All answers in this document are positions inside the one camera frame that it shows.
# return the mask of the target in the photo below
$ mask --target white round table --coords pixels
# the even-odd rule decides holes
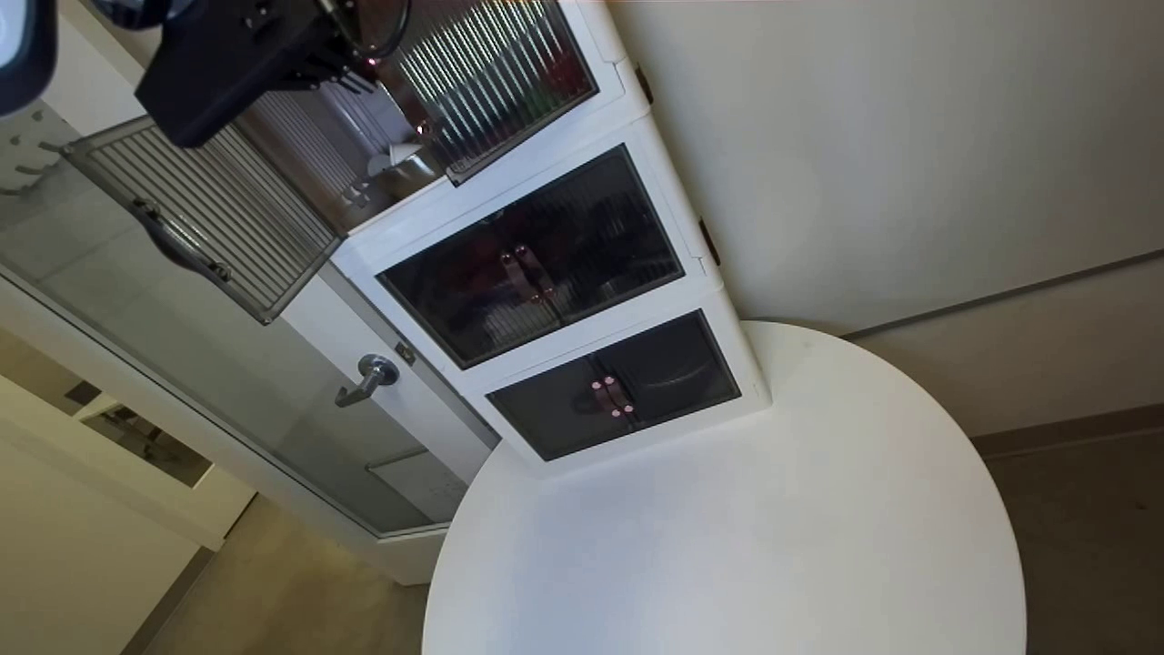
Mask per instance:
[[[760,415],[572,475],[486,460],[424,655],[1024,653],[1015,537],[951,418],[840,340],[745,330]]]

